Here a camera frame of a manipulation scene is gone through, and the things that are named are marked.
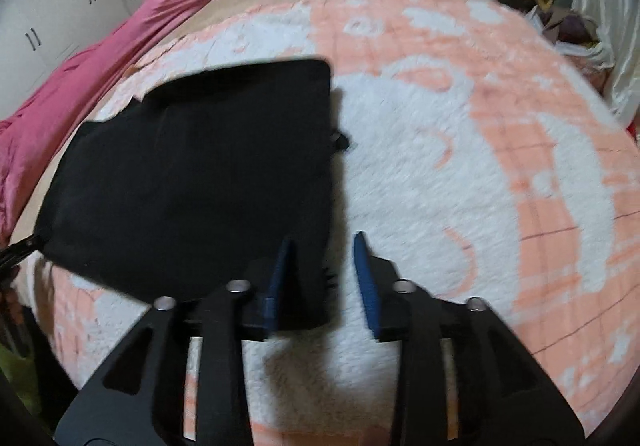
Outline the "basket with clothes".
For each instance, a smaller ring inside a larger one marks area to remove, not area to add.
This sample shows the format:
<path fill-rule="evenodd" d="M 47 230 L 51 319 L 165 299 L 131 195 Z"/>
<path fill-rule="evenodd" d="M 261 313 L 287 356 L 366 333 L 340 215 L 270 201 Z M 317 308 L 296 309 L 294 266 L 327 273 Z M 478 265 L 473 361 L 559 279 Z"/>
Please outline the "basket with clothes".
<path fill-rule="evenodd" d="M 615 57 L 610 41 L 596 22 L 574 10 L 533 8 L 525 19 L 561 55 L 591 70 L 611 70 Z"/>

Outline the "white satin curtain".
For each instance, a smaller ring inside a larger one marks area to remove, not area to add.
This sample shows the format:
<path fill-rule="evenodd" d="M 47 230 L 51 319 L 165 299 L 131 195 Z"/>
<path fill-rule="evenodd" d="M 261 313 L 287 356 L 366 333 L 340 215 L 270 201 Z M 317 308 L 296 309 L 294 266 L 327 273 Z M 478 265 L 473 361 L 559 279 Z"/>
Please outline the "white satin curtain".
<path fill-rule="evenodd" d="M 621 125 L 631 125 L 639 109 L 639 0 L 573 0 L 572 7 L 608 37 L 615 66 L 604 100 Z"/>

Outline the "pink quilt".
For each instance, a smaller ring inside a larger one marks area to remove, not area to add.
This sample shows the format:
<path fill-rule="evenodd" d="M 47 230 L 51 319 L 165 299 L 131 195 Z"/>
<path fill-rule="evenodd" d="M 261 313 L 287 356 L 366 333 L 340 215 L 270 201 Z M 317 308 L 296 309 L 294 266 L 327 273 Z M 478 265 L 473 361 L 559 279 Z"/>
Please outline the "pink quilt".
<path fill-rule="evenodd" d="M 145 0 L 103 40 L 68 58 L 1 122 L 1 244 L 44 170 L 102 96 L 140 57 L 211 0 Z"/>

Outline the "black garment with orange patches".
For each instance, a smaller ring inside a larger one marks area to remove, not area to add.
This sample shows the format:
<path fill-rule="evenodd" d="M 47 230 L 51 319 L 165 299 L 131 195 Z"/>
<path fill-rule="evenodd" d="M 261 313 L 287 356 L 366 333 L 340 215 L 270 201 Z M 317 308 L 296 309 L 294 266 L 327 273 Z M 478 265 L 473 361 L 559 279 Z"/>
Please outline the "black garment with orange patches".
<path fill-rule="evenodd" d="M 320 58 L 222 67 L 82 124 L 37 216 L 40 252 L 144 302 L 246 278 L 271 329 L 324 325 L 331 76 Z"/>

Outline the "orange white plush blanket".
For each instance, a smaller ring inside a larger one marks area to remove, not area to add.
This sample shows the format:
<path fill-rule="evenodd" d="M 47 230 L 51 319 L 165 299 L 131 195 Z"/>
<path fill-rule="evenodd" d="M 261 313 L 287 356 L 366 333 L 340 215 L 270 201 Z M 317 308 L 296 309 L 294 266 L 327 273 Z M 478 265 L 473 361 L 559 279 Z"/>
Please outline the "orange white plush blanket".
<path fill-rule="evenodd" d="M 368 327 L 352 256 L 360 232 L 432 296 L 485 300 L 570 404 L 582 444 L 624 440 L 639 406 L 639 151 L 521 15 L 486 0 L 303 0 L 237 14 L 160 62 L 180 58 L 183 76 L 296 58 L 332 72 L 329 319 L 243 342 L 251 445 L 355 443 L 372 424 L 390 444 L 400 346 Z M 144 95 L 112 95 L 78 128 Z M 35 235 L 72 138 L 16 238 Z M 97 284 L 39 246 L 23 277 L 58 370 L 44 396 L 58 413 L 54 439 L 159 298 Z M 192 336 L 186 366 L 187 445 L 196 445 L 201 342 Z"/>

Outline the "white wardrobe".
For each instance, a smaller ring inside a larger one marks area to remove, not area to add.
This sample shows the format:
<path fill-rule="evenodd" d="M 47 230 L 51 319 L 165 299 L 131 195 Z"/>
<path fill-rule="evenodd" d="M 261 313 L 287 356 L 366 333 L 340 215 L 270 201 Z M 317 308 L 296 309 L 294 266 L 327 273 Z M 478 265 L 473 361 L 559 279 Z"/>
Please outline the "white wardrobe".
<path fill-rule="evenodd" d="M 1 117 L 128 16 L 123 0 L 1 0 Z"/>

